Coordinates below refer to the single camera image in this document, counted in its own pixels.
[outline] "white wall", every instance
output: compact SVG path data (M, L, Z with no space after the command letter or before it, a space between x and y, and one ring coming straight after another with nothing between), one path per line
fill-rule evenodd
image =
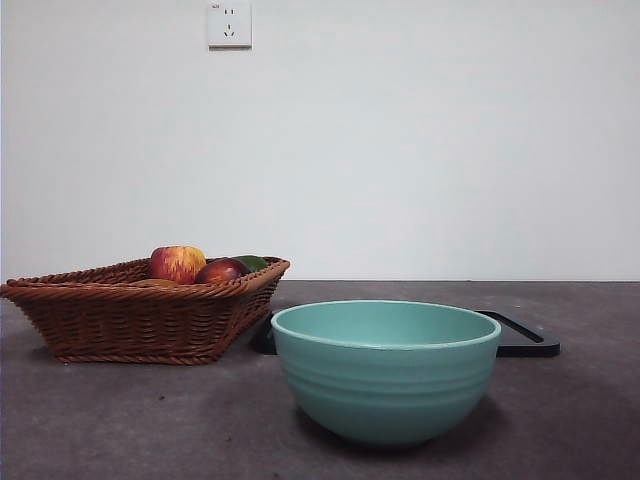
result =
M3 2L3 275L640 280L640 2Z

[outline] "basket rim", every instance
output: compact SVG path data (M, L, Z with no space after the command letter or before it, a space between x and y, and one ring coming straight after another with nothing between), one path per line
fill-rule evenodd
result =
M207 258L207 262L218 258ZM289 268L291 263L279 257L264 256L262 257L269 262L269 266L256 272L251 272L234 280L227 280L217 283L189 284L189 285L132 285L128 282L119 283L99 283L99 282L56 282L56 277L66 275L84 275L96 272L103 272L110 269L127 268L129 266L149 261L149 258L139 258L127 262L120 262L113 265L90 268L86 270L78 270L73 272L57 273L44 275L40 277L8 279L5 284L0 287L0 297L11 297L11 293L25 290L42 290L42 291L93 291L93 292L129 292L132 295L138 293L141 296L147 294L154 295L162 292L163 294L175 294L178 296L185 295L206 295L206 296L232 296L248 291L253 291L265 282L280 277L284 271Z

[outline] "bowl rim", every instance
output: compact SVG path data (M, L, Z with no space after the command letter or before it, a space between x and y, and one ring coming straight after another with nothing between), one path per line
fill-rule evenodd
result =
M306 308L317 307L319 305L337 305L337 304L345 304L345 303L349 303L349 304L390 303L390 304L403 304L403 305L422 305L422 306L428 306L428 307L442 308L446 310L455 310L458 312L470 314L478 318L482 318L484 321L493 325L494 329L492 332L488 333L487 335L483 335L481 337L471 338L467 340L459 340L457 342L382 344L382 343L365 343L365 342L332 340L325 337L307 335L305 333L299 333L294 330L285 328L278 322L280 320L280 317L295 310L304 310ZM271 326L280 333L283 333L285 335L289 335L295 338L299 338L301 340L307 340L309 342L320 343L322 345L332 345L336 347L365 348L365 349L375 349L375 350L436 350L436 349L444 349L444 348L456 348L456 347L463 347L465 345L475 345L475 344L489 342L495 339L496 337L499 337L500 333L502 332L502 326L500 325L500 322L498 322L497 320L487 315L483 315L482 313L474 312L473 310L469 310L466 308L454 307L452 305L409 301L409 300L333 300L333 301L327 301L327 302L305 303L303 305L297 305L295 307L286 308L284 310L280 310L279 312L275 313L271 318Z

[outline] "black tray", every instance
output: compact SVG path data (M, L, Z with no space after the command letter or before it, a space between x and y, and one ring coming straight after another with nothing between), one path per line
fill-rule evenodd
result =
M547 332L539 328L508 318L498 312L478 310L478 313L491 317L503 326L497 357L553 357L560 353L560 343ZM260 321L250 345L256 352L265 355L277 355L271 329L270 312Z

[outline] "green fruit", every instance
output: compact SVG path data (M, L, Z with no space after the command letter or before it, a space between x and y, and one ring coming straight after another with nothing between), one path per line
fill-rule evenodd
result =
M240 255L239 257L233 257L236 260L244 263L245 266L252 272L257 272L269 266L267 261L262 257L256 257L255 255Z

